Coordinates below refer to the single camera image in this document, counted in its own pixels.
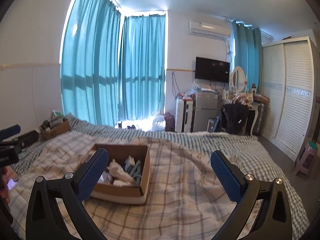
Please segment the person's left hand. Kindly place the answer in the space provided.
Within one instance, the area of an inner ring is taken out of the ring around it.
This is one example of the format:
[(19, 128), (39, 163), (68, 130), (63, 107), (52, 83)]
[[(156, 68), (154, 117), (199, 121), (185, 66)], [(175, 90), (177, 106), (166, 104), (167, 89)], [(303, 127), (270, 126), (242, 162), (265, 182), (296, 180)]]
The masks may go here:
[(10, 203), (9, 190), (14, 185), (14, 180), (18, 178), (17, 173), (10, 167), (3, 168), (3, 174), (1, 175), (1, 198), (7, 203)]

